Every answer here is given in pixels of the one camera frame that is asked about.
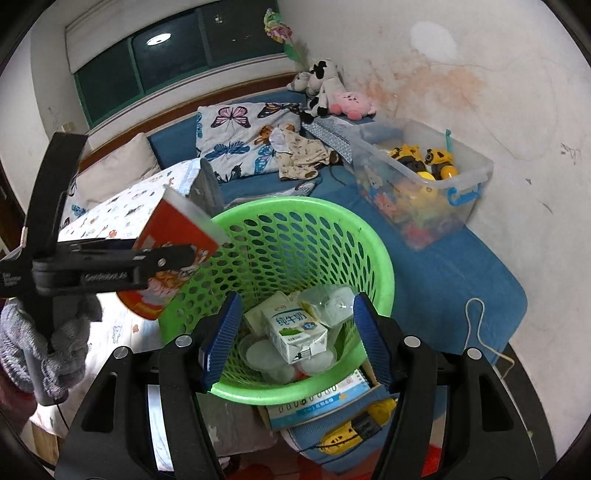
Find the grey gloved hand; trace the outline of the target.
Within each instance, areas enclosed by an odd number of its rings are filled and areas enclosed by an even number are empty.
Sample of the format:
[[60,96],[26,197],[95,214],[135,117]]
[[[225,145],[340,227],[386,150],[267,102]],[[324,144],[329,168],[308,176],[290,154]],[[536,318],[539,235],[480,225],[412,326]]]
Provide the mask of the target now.
[[84,378],[90,325],[101,319],[98,298],[81,296],[76,299],[73,314],[46,340],[23,302],[11,298],[1,312],[1,366],[18,389],[32,393],[34,383],[26,361],[31,355],[39,362],[43,394],[51,403],[63,401]]

